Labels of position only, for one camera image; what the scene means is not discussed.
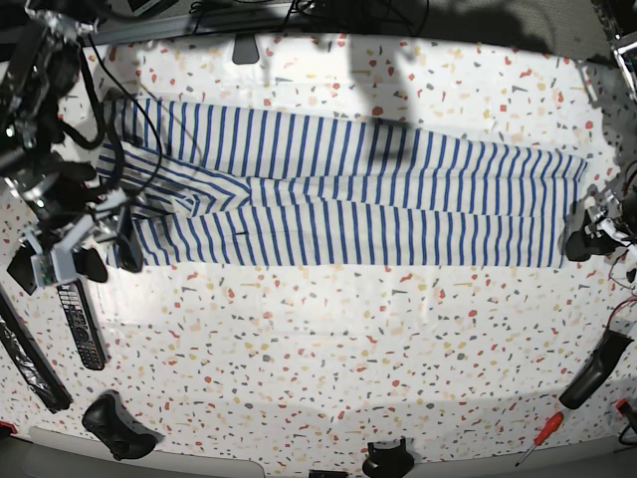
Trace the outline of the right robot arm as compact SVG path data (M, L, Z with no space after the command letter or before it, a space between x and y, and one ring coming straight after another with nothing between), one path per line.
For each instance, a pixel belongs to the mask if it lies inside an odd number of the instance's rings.
M28 22L1 81L1 177L36 216L7 267L27 293L82 277L103 283L106 266L89 240L111 242L118 265L143 266L133 230L124 153L95 90L83 40L112 11L102 1L29 1ZM85 84L97 123L84 137L59 116L59 102Z

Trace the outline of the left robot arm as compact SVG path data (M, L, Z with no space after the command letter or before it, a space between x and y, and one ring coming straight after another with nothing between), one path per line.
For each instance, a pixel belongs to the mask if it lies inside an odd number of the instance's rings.
M610 119L602 131L615 139L617 177L594 190L576 208L577 222L565 240L571 262L608 256L618 249L636 254L636 3L591 3L617 67L615 86L597 95L594 102Z

